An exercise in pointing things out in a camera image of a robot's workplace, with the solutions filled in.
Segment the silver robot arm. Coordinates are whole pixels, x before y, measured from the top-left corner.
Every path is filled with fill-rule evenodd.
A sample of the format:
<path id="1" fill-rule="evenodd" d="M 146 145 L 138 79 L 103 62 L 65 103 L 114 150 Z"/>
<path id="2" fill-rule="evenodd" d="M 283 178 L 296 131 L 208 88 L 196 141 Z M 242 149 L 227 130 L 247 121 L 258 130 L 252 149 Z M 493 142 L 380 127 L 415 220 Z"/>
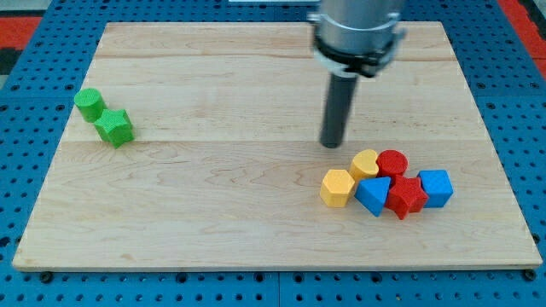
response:
<path id="1" fill-rule="evenodd" d="M 322 0 L 307 15 L 315 59 L 341 78 L 374 77 L 395 57 L 406 30 L 404 0 Z"/>

